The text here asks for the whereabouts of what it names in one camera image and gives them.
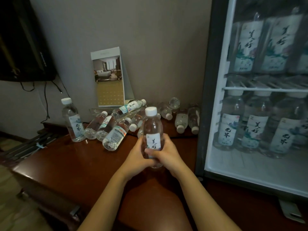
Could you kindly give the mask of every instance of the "bottle cap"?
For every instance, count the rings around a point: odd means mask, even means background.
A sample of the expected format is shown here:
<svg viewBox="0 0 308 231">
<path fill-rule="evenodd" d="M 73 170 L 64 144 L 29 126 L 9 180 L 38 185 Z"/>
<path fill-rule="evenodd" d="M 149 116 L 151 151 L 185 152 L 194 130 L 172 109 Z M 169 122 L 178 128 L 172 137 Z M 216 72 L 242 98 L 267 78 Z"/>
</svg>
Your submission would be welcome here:
<svg viewBox="0 0 308 231">
<path fill-rule="evenodd" d="M 228 90 L 228 95 L 239 96 L 243 94 L 243 90 Z"/>
<path fill-rule="evenodd" d="M 271 91 L 254 91 L 253 94 L 257 96 L 270 96 L 271 93 Z"/>
<path fill-rule="evenodd" d="M 129 123 L 132 121 L 130 118 L 124 118 L 124 120 L 128 121 Z"/>
<path fill-rule="evenodd" d="M 182 124 L 179 124 L 176 128 L 176 131 L 179 133 L 179 134 L 182 134 L 184 133 L 185 131 L 185 127 L 182 125 Z"/>
<path fill-rule="evenodd" d="M 153 117 L 157 115 L 157 108 L 156 107 L 147 107 L 145 108 L 145 115 L 148 117 Z"/>
<path fill-rule="evenodd" d="M 136 124 L 131 124 L 131 125 L 129 126 L 129 130 L 130 130 L 131 132 L 135 132 L 136 129 L 137 129 L 137 125 L 136 125 Z"/>
<path fill-rule="evenodd" d="M 307 96 L 306 92 L 288 92 L 287 96 L 295 98 L 305 98 Z"/>
<path fill-rule="evenodd" d="M 72 99 L 71 98 L 63 98 L 61 99 L 62 104 L 71 104 Z"/>
<path fill-rule="evenodd" d="M 166 119 L 167 119 L 167 120 L 170 121 L 172 118 L 173 118 L 173 117 L 172 117 L 172 114 L 171 114 L 171 113 L 167 113 L 167 114 L 166 114 Z"/>
<path fill-rule="evenodd" d="M 192 128 L 192 133 L 193 133 L 194 135 L 197 135 L 197 134 L 199 133 L 199 127 L 198 127 L 198 126 L 194 126 L 194 127 Z"/>
</svg>

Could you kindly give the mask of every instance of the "television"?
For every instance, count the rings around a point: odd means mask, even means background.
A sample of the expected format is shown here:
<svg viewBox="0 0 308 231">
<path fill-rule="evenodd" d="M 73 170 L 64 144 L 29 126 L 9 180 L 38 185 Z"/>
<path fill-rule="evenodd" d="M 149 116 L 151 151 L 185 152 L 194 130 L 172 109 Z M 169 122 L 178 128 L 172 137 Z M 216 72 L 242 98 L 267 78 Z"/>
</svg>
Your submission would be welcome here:
<svg viewBox="0 0 308 231">
<path fill-rule="evenodd" d="M 55 65 L 29 0 L 1 0 L 0 80 L 51 81 Z"/>
</svg>

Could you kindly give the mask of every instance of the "wooden table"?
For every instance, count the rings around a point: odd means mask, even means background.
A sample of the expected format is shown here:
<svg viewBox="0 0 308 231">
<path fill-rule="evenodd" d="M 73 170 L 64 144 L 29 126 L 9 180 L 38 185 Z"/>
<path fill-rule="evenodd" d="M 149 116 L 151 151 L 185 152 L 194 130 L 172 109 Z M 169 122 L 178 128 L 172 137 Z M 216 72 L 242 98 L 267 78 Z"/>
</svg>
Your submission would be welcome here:
<svg viewBox="0 0 308 231">
<path fill-rule="evenodd" d="M 164 121 L 165 132 L 194 171 L 197 138 L 183 138 L 173 128 L 173 123 Z M 25 159 L 13 173 L 31 198 L 74 230 L 78 219 L 70 211 L 76 205 L 85 214 L 91 209 L 136 141 L 127 135 L 117 151 L 109 152 L 97 140 L 73 143 L 65 136 Z M 283 216 L 275 197 L 210 179 L 205 187 L 242 230 L 307 230 Z M 147 168 L 127 183 L 115 230 L 178 231 L 196 226 L 179 183 L 162 167 Z"/>
</svg>

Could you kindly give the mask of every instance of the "glass refrigerator door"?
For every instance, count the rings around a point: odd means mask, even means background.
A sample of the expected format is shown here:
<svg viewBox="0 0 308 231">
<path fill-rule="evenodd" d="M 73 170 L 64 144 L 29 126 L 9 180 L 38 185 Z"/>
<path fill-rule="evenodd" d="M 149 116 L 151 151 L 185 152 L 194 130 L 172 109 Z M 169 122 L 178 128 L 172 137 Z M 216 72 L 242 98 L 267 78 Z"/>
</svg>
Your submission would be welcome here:
<svg viewBox="0 0 308 231">
<path fill-rule="evenodd" d="M 212 0 L 196 175 L 308 198 L 306 3 Z"/>
</svg>

